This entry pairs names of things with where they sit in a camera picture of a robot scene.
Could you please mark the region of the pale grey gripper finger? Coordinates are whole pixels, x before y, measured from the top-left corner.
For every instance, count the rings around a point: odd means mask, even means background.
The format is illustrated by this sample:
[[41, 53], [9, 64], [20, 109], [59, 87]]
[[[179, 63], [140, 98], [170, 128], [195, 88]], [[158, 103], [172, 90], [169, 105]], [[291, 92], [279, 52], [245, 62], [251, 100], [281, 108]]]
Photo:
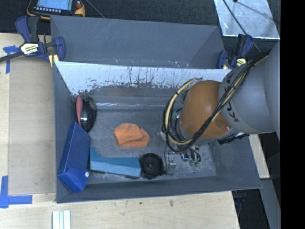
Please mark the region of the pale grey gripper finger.
[[176, 165], [177, 165], [177, 156], [174, 153], [168, 153], [168, 157], [167, 157], [167, 174], [169, 175], [174, 175], [175, 173], [175, 169], [176, 169]]

